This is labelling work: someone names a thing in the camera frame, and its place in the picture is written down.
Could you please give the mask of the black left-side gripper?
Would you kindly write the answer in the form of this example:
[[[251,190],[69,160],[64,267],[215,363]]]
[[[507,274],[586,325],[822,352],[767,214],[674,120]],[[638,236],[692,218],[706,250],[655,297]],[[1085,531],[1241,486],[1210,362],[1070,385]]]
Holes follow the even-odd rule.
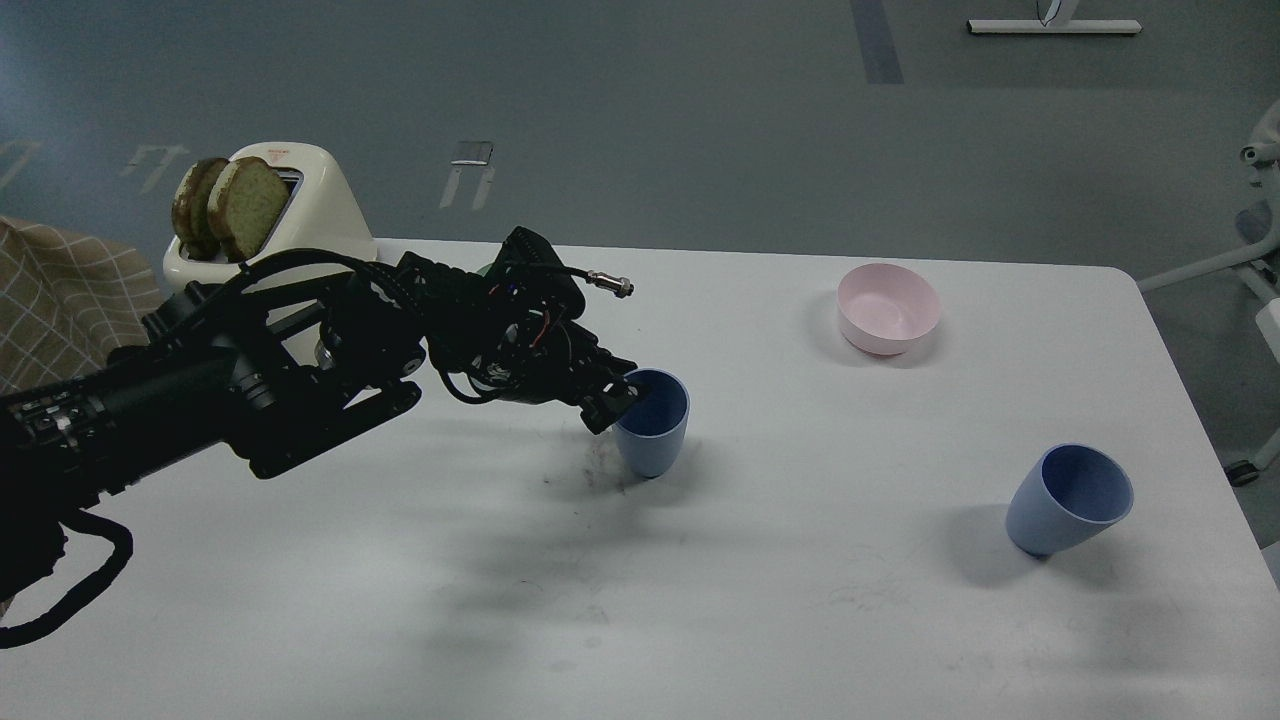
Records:
[[[513,228],[467,296],[463,341],[431,343],[438,374],[454,398],[481,405],[558,401],[577,405],[582,424],[599,436],[641,400],[636,384],[607,384],[586,392],[584,378],[625,377],[635,361],[608,348],[585,348],[585,331],[571,325],[585,310],[581,268],[564,264],[550,242],[526,227]]]

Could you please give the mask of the black left-side robot arm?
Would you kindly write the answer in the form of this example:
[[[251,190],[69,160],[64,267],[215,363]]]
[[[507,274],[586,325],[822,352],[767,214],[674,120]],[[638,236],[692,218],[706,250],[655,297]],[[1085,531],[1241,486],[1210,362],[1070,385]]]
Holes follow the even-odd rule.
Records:
[[[635,363],[579,324],[581,283],[632,284],[561,261],[515,229],[483,273],[403,254],[396,264],[321,249],[192,282],[143,319],[146,345],[88,375],[3,398],[3,598],[50,577],[67,533],[111,544],[50,610],[3,629],[6,650],[50,635],[93,602],[133,553],[131,532],[91,509],[214,445],[260,479],[406,414],[429,364],[458,401],[562,402],[595,434],[649,393]]]

